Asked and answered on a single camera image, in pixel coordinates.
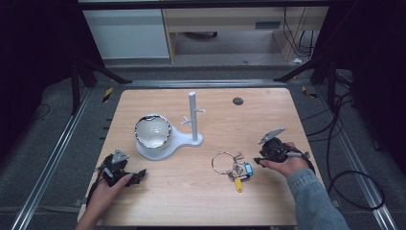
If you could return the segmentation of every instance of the white stand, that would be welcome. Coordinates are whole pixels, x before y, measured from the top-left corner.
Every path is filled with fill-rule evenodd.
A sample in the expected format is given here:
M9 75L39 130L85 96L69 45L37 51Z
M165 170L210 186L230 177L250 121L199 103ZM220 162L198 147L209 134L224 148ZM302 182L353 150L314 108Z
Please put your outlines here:
M137 142L137 149L141 155L148 160L163 160L170 157L175 151L181 147L198 147L203 142L203 136L197 133L197 112L205 112L204 109L196 108L195 92L189 93L189 103L191 109L191 119L188 120L185 117L186 122L183 124L189 124L192 126L192 133L183 133L179 131L175 126L170 126L170 141L164 149L149 149Z

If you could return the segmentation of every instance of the hand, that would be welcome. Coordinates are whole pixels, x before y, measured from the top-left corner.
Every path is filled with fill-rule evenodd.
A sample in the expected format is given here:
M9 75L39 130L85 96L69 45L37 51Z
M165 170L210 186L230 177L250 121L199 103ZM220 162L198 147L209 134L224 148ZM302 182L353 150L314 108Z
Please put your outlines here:
M288 142L286 144L289 147L296 148L293 142ZM307 163L299 156L289 156L283 163L277 163L270 160L261 160L260 163L266 168L279 172L286 178L297 170L308 169Z
M93 229L98 219L110 208L114 198L131 177L132 173L123 176L113 187L109 187L107 182L102 179L95 192L93 192L92 199L87 205L86 211L78 222L76 229Z

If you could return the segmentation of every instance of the white pole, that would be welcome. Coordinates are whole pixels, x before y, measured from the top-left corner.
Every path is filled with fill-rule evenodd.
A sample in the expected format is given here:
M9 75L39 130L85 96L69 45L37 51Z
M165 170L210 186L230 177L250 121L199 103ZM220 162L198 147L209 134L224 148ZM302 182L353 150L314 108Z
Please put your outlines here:
M197 116L196 116L196 93L189 93L189 104L191 108L192 139L197 141Z

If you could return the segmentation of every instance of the white bowl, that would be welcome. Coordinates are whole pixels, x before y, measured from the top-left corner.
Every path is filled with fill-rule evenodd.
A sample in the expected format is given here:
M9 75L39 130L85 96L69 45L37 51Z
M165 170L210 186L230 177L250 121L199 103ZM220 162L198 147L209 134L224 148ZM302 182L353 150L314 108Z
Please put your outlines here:
M170 123L159 115L151 114L143 117L135 126L137 142L148 149L164 149L170 138Z

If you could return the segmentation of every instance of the blue tag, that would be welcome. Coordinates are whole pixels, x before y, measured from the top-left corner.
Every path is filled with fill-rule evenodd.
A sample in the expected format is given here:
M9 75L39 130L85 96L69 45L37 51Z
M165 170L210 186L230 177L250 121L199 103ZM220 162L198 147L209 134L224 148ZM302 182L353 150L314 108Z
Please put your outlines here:
M249 175L254 174L253 168L251 167L250 163L245 162L244 166L245 166L245 171L247 171L247 174L249 174Z

